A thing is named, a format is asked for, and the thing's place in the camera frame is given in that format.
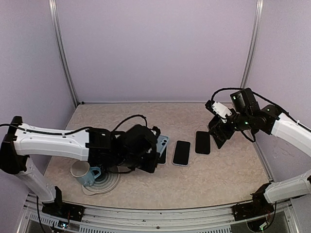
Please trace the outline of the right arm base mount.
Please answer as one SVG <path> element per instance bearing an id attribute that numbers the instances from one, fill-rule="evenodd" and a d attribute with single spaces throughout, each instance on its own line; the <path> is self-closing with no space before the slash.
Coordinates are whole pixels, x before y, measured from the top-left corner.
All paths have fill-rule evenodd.
<path id="1" fill-rule="evenodd" d="M 235 221 L 263 216 L 274 210 L 274 205 L 268 203 L 263 194 L 254 194 L 251 202 L 238 203 L 232 207 Z"/>

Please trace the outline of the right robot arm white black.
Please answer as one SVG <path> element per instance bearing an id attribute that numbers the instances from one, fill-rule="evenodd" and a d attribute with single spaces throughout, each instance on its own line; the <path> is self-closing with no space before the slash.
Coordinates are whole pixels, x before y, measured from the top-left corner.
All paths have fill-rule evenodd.
<path id="1" fill-rule="evenodd" d="M 251 137 L 247 137 L 247 140 L 254 143 L 256 133 L 262 131 L 284 140 L 306 155 L 311 154 L 310 128 L 251 88 L 232 88 L 232 90 L 234 93 L 230 94 L 230 98 L 233 108 L 215 101 L 214 97 L 205 104 L 205 108 L 214 115 L 208 124 L 208 132 L 216 141 L 218 148 L 221 148 L 234 132 L 250 131 Z M 304 196 L 310 192 L 311 172 L 308 170 L 281 182 L 262 185 L 253 194 L 253 201 L 249 203 L 248 210 L 252 215 L 258 216 L 268 204 Z"/>

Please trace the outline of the white-edged black smartphone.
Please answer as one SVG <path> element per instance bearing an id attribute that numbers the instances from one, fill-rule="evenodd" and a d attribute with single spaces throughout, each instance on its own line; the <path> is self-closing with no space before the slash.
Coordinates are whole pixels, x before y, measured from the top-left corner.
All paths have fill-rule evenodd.
<path id="1" fill-rule="evenodd" d="M 195 152 L 197 154 L 210 154 L 210 135 L 208 132 L 197 131 L 195 136 Z"/>

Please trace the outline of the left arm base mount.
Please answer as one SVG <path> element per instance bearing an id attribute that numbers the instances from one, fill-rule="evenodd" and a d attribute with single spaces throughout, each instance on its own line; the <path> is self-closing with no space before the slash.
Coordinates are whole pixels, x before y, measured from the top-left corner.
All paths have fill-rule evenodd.
<path id="1" fill-rule="evenodd" d="M 76 204 L 62 202 L 60 205 L 57 203 L 43 203 L 42 212 L 51 216 L 64 218 L 69 221 L 82 221 L 85 207 Z"/>

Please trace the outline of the blue phone case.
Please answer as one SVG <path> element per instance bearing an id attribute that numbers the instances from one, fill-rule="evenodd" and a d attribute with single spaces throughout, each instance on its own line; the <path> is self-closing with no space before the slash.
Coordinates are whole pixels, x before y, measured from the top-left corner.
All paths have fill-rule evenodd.
<path id="1" fill-rule="evenodd" d="M 156 151 L 160 155 L 162 155 L 163 151 L 165 150 L 167 144 L 169 142 L 169 137 L 160 135 L 157 139 L 157 144 L 156 144 Z"/>

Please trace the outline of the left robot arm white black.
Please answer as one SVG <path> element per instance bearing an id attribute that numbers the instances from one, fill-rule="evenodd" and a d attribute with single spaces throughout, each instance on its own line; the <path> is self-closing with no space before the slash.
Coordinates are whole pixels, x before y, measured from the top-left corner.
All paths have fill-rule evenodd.
<path id="1" fill-rule="evenodd" d="M 136 124 L 127 131 L 90 126 L 74 131 L 36 128 L 15 116 L 0 145 L 0 168 L 18 176 L 58 216 L 68 211 L 61 190 L 49 183 L 34 165 L 31 155 L 47 155 L 76 159 L 101 172 L 124 166 L 154 173 L 160 156 L 158 139 L 161 131 L 154 126 Z"/>

